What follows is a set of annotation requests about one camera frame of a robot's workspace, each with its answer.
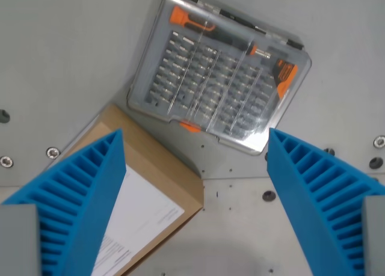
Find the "screw hole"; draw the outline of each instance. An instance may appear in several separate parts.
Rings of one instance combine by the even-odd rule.
[[[0,164],[4,168],[12,168],[13,167],[13,160],[8,156],[3,156],[0,158]]]
[[[272,202],[276,199],[276,193],[273,191],[266,191],[262,195],[262,199],[266,202]]]
[[[0,123],[6,124],[10,120],[11,120],[11,117],[9,113],[4,109],[0,109]]]
[[[382,149],[383,147],[385,147],[385,136],[377,136],[376,139],[374,139],[373,141],[373,146],[376,149]]]
[[[46,154],[50,159],[56,159],[60,156],[60,151],[55,147],[50,147],[46,150]]]
[[[383,158],[381,157],[374,157],[373,159],[371,159],[371,161],[369,162],[369,167],[370,169],[379,169],[381,168],[381,166],[384,164],[384,160]]]
[[[336,154],[336,152],[332,148],[326,148],[326,149],[324,149],[324,151],[331,154],[332,156],[334,156]]]

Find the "gray panel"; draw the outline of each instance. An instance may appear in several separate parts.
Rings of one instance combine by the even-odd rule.
[[[298,34],[313,60],[279,128],[373,172],[370,159],[385,158],[372,145],[385,133],[383,0],[217,1]],[[38,175],[51,163],[46,149],[63,150],[134,75],[159,3],[0,0],[0,109],[11,115],[0,123],[0,155],[14,159],[13,168],[0,167],[1,186]],[[264,153],[252,157],[211,136],[140,121],[206,178],[266,176]]]
[[[385,275],[385,196],[366,197],[362,206],[365,275]]]
[[[39,234],[35,205],[0,206],[1,275],[41,275]]]

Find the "white paper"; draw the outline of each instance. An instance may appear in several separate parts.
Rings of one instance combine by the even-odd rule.
[[[127,166],[92,276],[118,273],[185,211]]]

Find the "clear plastic case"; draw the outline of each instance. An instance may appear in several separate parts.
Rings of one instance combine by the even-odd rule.
[[[258,154],[310,65],[305,51],[218,8],[163,0],[128,105]]]

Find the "brown cardboard box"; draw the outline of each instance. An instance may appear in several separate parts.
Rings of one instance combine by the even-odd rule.
[[[185,211],[119,271],[118,275],[126,275],[164,244],[203,207],[203,182],[199,176],[114,105],[108,106],[101,113],[94,126],[69,153],[74,153],[119,128],[123,130],[126,163]]]

